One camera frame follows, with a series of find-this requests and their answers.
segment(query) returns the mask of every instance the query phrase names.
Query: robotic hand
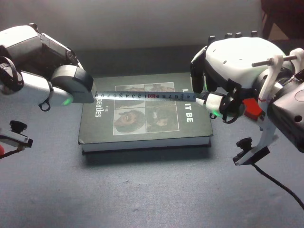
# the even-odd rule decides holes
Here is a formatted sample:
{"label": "robotic hand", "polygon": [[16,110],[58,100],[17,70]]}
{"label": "robotic hand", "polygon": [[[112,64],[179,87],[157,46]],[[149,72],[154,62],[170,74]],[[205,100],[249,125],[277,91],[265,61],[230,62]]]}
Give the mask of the robotic hand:
{"label": "robotic hand", "polygon": [[[193,91],[201,93],[205,85],[209,92],[197,103],[205,105],[214,118],[222,116],[224,123],[233,123],[244,113],[246,98],[255,98],[263,110],[257,122],[263,131],[260,141],[253,148],[251,138],[237,142],[243,151],[233,158],[236,165],[255,164],[269,154],[267,146],[276,128],[304,152],[304,50],[297,48],[286,57],[256,34],[253,31],[250,38],[227,34],[219,41],[211,36],[190,66]],[[227,94],[215,93],[218,87]]]}
{"label": "robotic hand", "polygon": [[[0,31],[0,96],[14,102],[52,106],[93,103],[96,87],[76,54],[38,31],[36,24]],[[11,131],[0,128],[0,141],[19,152],[32,146],[21,132],[26,124],[11,121]]]}

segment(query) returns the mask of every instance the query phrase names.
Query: book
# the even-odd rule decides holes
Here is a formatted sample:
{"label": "book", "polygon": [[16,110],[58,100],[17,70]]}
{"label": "book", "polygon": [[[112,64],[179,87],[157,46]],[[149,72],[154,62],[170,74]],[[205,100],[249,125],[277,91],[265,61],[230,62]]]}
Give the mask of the book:
{"label": "book", "polygon": [[[192,92],[188,73],[95,78],[97,91]],[[84,104],[78,143],[83,153],[208,145],[208,111],[195,102],[97,99]]]}

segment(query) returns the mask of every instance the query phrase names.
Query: measuring tape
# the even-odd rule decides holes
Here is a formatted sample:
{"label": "measuring tape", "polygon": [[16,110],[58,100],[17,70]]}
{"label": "measuring tape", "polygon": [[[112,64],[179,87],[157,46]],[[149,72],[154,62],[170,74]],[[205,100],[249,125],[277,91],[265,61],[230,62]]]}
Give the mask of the measuring tape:
{"label": "measuring tape", "polygon": [[195,102],[196,98],[203,99],[206,93],[184,92],[96,92],[95,99],[125,100],[125,101],[183,101]]}

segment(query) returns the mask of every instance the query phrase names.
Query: red object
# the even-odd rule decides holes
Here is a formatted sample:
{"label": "red object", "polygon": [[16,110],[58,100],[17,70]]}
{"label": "red object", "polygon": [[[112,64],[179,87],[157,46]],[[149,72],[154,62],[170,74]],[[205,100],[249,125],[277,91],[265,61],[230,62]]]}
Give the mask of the red object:
{"label": "red object", "polygon": [[0,155],[4,155],[4,148],[0,145]]}
{"label": "red object", "polygon": [[262,114],[262,109],[258,106],[256,100],[254,98],[245,99],[244,104],[246,106],[245,116],[257,120]]}

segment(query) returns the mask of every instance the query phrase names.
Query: metal rod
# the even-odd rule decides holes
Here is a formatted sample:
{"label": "metal rod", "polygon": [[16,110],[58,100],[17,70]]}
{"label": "metal rod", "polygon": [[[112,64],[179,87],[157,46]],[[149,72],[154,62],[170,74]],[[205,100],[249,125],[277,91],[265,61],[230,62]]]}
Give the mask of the metal rod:
{"label": "metal rod", "polygon": [[[286,56],[283,58],[283,61],[290,61],[290,60],[295,60],[297,59],[297,57],[295,55],[291,55],[291,56]],[[264,65],[273,65],[273,62],[272,62],[272,59],[268,59],[268,60],[265,60],[265,61],[261,61],[261,62],[256,62],[256,63],[253,63],[251,64],[252,67],[260,67],[260,66],[264,66]]]}

